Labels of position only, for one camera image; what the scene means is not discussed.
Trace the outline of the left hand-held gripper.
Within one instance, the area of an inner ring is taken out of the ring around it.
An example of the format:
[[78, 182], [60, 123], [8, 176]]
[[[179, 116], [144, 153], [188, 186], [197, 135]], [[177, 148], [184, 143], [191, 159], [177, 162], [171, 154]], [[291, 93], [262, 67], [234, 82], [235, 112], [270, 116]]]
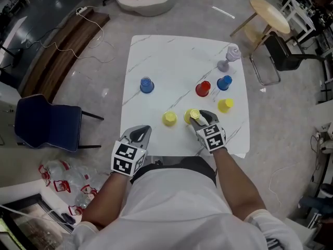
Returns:
[[134, 126], [126, 129], [114, 144], [111, 170], [129, 177], [134, 176], [144, 164], [151, 132], [151, 126]]

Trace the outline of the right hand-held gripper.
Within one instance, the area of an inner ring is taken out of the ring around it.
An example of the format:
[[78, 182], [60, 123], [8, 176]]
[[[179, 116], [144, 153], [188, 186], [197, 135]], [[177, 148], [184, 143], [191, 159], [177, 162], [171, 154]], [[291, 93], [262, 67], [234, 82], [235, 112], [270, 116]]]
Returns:
[[189, 118], [189, 121], [196, 131], [201, 145], [204, 146], [210, 154], [219, 148], [225, 148], [226, 134], [219, 123], [217, 115], [208, 110], [199, 110], [199, 112], [206, 120], [206, 124], [200, 124], [192, 117]]

